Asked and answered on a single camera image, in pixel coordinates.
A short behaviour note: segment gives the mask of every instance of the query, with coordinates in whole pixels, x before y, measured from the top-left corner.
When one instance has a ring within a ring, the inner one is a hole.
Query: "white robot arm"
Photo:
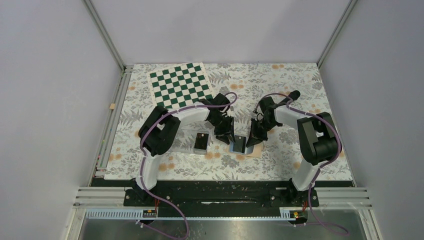
[[[147,136],[144,144],[140,146],[147,153],[143,169],[140,166],[140,176],[135,178],[137,185],[143,188],[141,176],[145,187],[150,190],[157,182],[159,160],[156,158],[164,154],[172,146],[177,131],[180,127],[199,122],[209,121],[214,127],[216,139],[223,141],[226,144],[234,141],[234,118],[228,116],[226,107],[222,106],[230,103],[230,101],[222,94],[218,94],[214,99],[202,99],[200,102],[194,103],[185,107],[186,110],[178,111],[165,117],[159,124],[162,128],[155,126],[151,133]],[[138,132],[138,136],[143,139],[149,128],[158,121],[162,116],[168,113],[168,110],[162,106],[157,106],[153,109],[149,117],[144,122]]]
[[[300,92],[296,90],[288,96],[297,100]],[[285,98],[280,103],[274,103],[270,96],[259,101],[263,118],[260,120],[252,118],[246,147],[268,140],[267,132],[275,126],[286,124],[298,131],[303,159],[295,176],[289,180],[288,198],[293,204],[299,204],[305,200],[309,186],[320,166],[338,153],[338,144],[334,132],[328,126],[314,117],[287,108],[288,101],[289,99]],[[334,127],[329,113],[322,112],[317,115]]]

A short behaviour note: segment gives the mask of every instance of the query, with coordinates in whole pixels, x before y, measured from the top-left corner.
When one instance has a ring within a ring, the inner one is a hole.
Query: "black base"
[[[216,182],[216,181],[158,181],[151,190],[155,195],[169,199],[187,217],[279,217],[280,207],[298,207],[287,198],[288,189],[276,189],[287,182]],[[311,199],[317,196],[315,190]],[[311,202],[318,207],[318,198]],[[125,191],[124,206],[152,207],[154,199],[146,193],[129,188]],[[179,217],[179,213],[160,202],[159,217]]]

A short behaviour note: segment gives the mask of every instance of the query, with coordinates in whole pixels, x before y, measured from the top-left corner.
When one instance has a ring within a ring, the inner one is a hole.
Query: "aluminum frame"
[[[117,48],[115,47],[111,36],[109,35],[108,31],[105,28],[105,25],[103,24],[102,20],[100,19],[99,13],[97,12],[96,8],[94,7],[94,4],[91,0],[82,0],[85,7],[87,8],[88,13],[91,16],[91,19],[93,20],[95,26],[97,27],[101,37],[104,40],[104,43],[106,44],[106,47],[109,49],[110,53],[112,54],[113,59],[115,60],[118,67],[123,71],[125,70],[125,63],[122,60]]]
[[[330,39],[328,40],[327,44],[324,47],[324,51],[322,51],[321,56],[319,56],[318,61],[316,62],[318,69],[321,68],[324,61],[326,60],[331,48],[333,47],[334,42],[336,41],[343,27],[345,26],[346,21],[348,20],[349,16],[351,15],[357,3],[358,3],[358,0],[350,0],[349,3],[347,4],[347,7],[344,10],[343,14],[341,15],[340,20],[337,23],[337,26],[335,27],[334,31],[331,34]]]

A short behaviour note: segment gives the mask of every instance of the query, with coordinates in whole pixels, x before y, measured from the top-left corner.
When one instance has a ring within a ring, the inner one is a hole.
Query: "table surface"
[[[143,157],[138,131],[154,108],[146,73],[173,65],[134,65],[104,175],[106,180],[129,180],[138,175]],[[315,63],[205,63],[204,66],[216,93],[232,91],[238,95],[231,108],[236,135],[248,136],[250,119],[254,116],[252,111],[261,97],[269,93],[288,94],[299,90],[301,96],[293,107],[315,114],[331,113]],[[273,98],[275,102],[280,100],[279,96]],[[184,129],[213,133],[208,122],[196,122]],[[262,158],[228,154],[226,147],[225,143],[212,137],[206,155],[167,152],[159,159],[158,179],[286,181],[294,176],[302,160],[297,131],[287,125],[268,132]],[[318,180],[352,180],[344,152],[337,161],[322,169]]]

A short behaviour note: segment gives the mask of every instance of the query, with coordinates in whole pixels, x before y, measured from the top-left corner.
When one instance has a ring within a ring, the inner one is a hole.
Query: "metal track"
[[[319,207],[322,210],[371,210],[367,190],[363,187],[316,187]],[[80,187],[74,202],[80,208],[125,208],[124,187]],[[284,207],[284,210],[301,210],[301,207]]]

